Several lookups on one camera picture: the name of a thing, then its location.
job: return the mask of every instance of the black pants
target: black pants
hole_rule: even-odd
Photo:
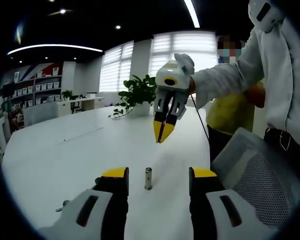
[[[300,145],[294,141],[290,134],[278,129],[267,129],[263,139],[282,154],[300,180]]]
[[[231,139],[231,135],[219,132],[208,126],[209,132],[209,148],[210,148],[210,163],[215,160],[219,153],[224,149]]]

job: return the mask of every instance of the curved light strip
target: curved light strip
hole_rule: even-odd
[[[193,22],[194,27],[197,28],[197,29],[200,28],[199,21],[198,21],[198,18],[197,18],[197,14],[196,14],[194,5],[192,4],[192,1],[191,0],[184,0],[184,3],[186,5],[186,7],[188,8],[188,11],[189,11],[190,16],[192,18],[192,22]]]
[[[67,48],[85,49],[85,50],[90,50],[90,51],[95,51],[95,52],[100,52],[100,53],[103,52],[100,49],[86,47],[86,46],[76,46],[76,45],[67,45],[67,44],[39,44],[39,45],[24,46],[24,47],[17,48],[15,50],[8,52],[7,55],[10,55],[10,54],[13,54],[15,52],[19,52],[19,51],[22,51],[25,49],[33,49],[33,48],[39,48],[39,47],[67,47]]]

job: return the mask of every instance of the man's arm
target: man's arm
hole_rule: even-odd
[[[263,78],[257,36],[252,29],[237,62],[223,63],[196,72],[190,80],[189,92],[196,93],[196,106],[199,109],[214,98],[242,93]]]
[[[250,86],[243,93],[246,99],[256,107],[262,109],[265,106],[266,90],[262,82]]]

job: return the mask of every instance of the table surface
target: table surface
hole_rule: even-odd
[[[2,171],[20,210],[35,229],[51,226],[64,200],[92,187],[104,171],[127,166],[125,239],[192,239],[189,167],[210,167],[195,108],[187,107],[161,144],[155,141],[152,114],[113,120],[108,118],[113,109],[66,115],[13,133]],[[205,110],[199,113],[204,120]],[[147,167],[152,168],[150,191],[144,189]]]
[[[91,101],[91,100],[100,100],[104,99],[104,97],[87,97],[87,98],[78,98],[75,100],[69,100],[69,101],[58,101],[58,104],[64,104],[64,103],[77,103],[77,102],[84,102],[84,101]]]

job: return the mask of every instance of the ceiling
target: ceiling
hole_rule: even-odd
[[[192,0],[200,29],[217,35],[249,37],[249,0]],[[16,0],[2,5],[0,54],[4,68],[36,61],[89,61],[96,51],[65,47],[38,47],[6,56],[6,53],[37,44],[68,44],[109,50],[127,41],[149,39],[155,34],[194,30],[184,0]],[[55,14],[66,9],[65,14]],[[15,39],[22,28],[20,42]]]

